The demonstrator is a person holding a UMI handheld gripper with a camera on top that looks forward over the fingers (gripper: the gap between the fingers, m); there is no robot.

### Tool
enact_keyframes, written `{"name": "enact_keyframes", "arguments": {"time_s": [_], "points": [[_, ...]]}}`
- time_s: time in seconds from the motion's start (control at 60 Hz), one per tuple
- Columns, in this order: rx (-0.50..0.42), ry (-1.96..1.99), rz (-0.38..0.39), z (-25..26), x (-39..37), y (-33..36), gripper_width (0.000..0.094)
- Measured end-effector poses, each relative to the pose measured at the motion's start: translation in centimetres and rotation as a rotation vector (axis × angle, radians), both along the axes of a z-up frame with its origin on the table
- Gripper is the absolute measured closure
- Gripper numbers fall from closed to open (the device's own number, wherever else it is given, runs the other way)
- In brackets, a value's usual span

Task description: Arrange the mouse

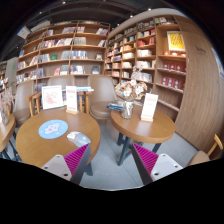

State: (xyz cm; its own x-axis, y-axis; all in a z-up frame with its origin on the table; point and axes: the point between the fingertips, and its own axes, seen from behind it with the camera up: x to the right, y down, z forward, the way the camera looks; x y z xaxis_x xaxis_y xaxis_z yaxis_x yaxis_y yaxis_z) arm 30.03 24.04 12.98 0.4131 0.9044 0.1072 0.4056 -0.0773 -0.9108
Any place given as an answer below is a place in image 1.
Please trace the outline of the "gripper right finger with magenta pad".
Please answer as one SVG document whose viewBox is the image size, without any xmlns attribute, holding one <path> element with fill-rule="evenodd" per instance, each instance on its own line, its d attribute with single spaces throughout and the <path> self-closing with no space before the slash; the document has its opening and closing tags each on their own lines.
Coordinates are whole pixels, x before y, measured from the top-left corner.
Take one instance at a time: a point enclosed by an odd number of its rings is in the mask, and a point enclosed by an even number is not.
<svg viewBox="0 0 224 224">
<path fill-rule="evenodd" d="M 182 166 L 167 154 L 158 155 L 137 144 L 133 145 L 132 155 L 144 185 L 182 169 Z"/>
</svg>

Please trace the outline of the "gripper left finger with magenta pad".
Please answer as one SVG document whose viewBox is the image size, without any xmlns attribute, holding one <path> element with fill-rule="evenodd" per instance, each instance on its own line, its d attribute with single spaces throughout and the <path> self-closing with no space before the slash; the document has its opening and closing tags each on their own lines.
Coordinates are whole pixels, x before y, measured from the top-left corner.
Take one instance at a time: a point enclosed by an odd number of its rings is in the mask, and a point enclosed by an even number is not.
<svg viewBox="0 0 224 224">
<path fill-rule="evenodd" d="M 90 157 L 90 145 L 86 144 L 65 156 L 55 155 L 42 169 L 79 185 Z"/>
</svg>

